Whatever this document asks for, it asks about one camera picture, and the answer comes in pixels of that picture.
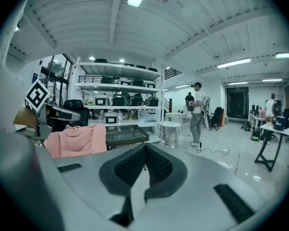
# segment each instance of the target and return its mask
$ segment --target recessed light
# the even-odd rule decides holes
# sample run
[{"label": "recessed light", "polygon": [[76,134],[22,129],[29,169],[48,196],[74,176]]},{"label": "recessed light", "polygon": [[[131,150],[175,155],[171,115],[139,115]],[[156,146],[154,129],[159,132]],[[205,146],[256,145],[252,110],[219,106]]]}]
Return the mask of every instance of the recessed light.
[{"label": "recessed light", "polygon": [[276,82],[276,81],[282,81],[283,79],[264,79],[263,81],[267,82]]},{"label": "recessed light", "polygon": [[289,58],[289,53],[278,53],[275,58]]},{"label": "recessed light", "polygon": [[247,58],[247,59],[238,60],[238,61],[234,61],[234,62],[230,62],[230,63],[226,63],[226,64],[220,64],[220,65],[217,65],[217,67],[223,68],[223,67],[229,67],[229,66],[238,65],[238,64],[245,64],[245,63],[249,63],[249,62],[250,62],[250,58]]},{"label": "recessed light", "polygon": [[247,84],[247,81],[245,81],[245,82],[237,82],[237,83],[229,83],[229,85],[243,85],[243,84]]},{"label": "recessed light", "polygon": [[179,87],[175,87],[175,88],[181,88],[181,87],[187,87],[188,85],[183,85],[183,86],[179,86]]}]

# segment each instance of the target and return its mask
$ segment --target pink jacket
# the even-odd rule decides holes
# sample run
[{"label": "pink jacket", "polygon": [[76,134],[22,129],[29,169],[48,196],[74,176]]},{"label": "pink jacket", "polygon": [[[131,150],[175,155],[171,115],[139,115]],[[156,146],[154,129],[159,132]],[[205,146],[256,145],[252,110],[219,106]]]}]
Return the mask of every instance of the pink jacket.
[{"label": "pink jacket", "polygon": [[104,125],[70,127],[63,132],[50,133],[44,145],[52,158],[105,152],[106,128]]}]

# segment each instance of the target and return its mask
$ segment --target white metal shelving unit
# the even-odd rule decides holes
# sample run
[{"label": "white metal shelving unit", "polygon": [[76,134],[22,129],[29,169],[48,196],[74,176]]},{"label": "white metal shelving unit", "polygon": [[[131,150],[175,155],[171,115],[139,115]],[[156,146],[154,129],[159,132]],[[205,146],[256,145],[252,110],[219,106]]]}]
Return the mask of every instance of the white metal shelving unit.
[{"label": "white metal shelving unit", "polygon": [[[161,99],[159,99],[159,104],[157,107],[152,106],[89,106],[86,105],[86,108],[89,109],[147,109],[147,110],[161,110],[162,116],[161,119],[157,119],[156,122],[143,122],[141,120],[123,120],[118,124],[105,124],[105,126],[124,126],[124,125],[138,125],[139,127],[155,127],[159,124],[160,121],[164,120],[164,97],[165,97],[165,86],[164,86],[164,70],[160,72],[154,72],[147,69],[141,69],[136,67],[125,66],[121,64],[105,64],[105,63],[82,63],[80,58],[77,59],[75,67],[82,67],[85,71],[85,80],[83,83],[76,83],[76,76],[74,77],[74,86],[82,88],[86,91],[112,91],[112,92],[131,92],[131,93],[141,93],[141,94],[156,94],[158,92],[162,93]],[[118,84],[102,84],[102,83],[86,83],[87,75],[92,76],[111,76],[111,77],[125,77],[125,78],[140,78],[143,80],[151,80],[155,82],[156,88],[146,88],[146,87],[137,87],[137,86],[127,86],[127,85],[118,85]],[[161,83],[157,83],[156,79],[158,77],[162,78]],[[88,125],[93,126],[97,124],[103,124],[101,120],[89,120]],[[147,132],[150,136],[149,142],[160,141],[160,138],[152,133]]]}]

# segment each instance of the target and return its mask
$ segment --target shelf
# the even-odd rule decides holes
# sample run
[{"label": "shelf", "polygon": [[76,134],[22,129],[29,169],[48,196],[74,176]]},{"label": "shelf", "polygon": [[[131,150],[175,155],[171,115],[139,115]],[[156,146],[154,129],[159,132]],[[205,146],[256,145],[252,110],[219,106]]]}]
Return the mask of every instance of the shelf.
[{"label": "shelf", "polygon": [[149,141],[147,141],[147,143],[154,143],[154,142],[159,142],[160,141],[160,137],[158,137],[156,134],[152,133],[152,132],[146,132],[147,135],[150,136]]},{"label": "shelf", "polygon": [[145,80],[153,80],[161,76],[161,73],[158,72],[119,64],[79,63],[77,65],[81,65],[88,75],[141,78]]},{"label": "shelf", "polygon": [[99,110],[104,110],[104,109],[107,109],[107,110],[133,110],[133,109],[136,109],[136,110],[143,110],[143,109],[161,109],[160,106],[102,106],[102,105],[93,105],[93,106],[89,106],[89,105],[85,105],[84,106],[85,108],[88,108],[88,109],[99,109]]},{"label": "shelf", "polygon": [[[89,120],[88,126],[95,126],[98,124],[104,124],[104,121],[102,120]],[[125,125],[138,125],[141,128],[145,127],[154,127],[158,123],[157,122],[142,122],[140,120],[123,120],[120,123],[117,124],[104,124],[105,127],[117,127],[117,126],[125,126]]]},{"label": "shelf", "polygon": [[118,84],[102,84],[102,83],[77,83],[76,87],[83,88],[85,90],[100,90],[100,91],[122,91],[122,92],[133,92],[133,93],[155,93],[162,91],[162,89],[127,86]]}]

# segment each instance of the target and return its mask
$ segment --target white ceiling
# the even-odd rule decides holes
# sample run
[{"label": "white ceiling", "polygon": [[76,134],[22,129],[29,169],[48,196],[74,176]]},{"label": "white ceiling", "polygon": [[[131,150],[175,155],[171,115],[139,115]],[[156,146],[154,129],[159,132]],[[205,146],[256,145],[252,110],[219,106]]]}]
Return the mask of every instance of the white ceiling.
[{"label": "white ceiling", "polygon": [[[275,60],[289,51],[289,26],[271,0],[143,0],[139,8],[127,0],[29,0],[19,28],[11,41],[18,52],[10,53],[24,62],[73,52],[83,62],[92,54],[159,58],[191,79],[218,71],[224,82],[289,80],[289,60]],[[250,64],[216,67],[248,57]]]}]

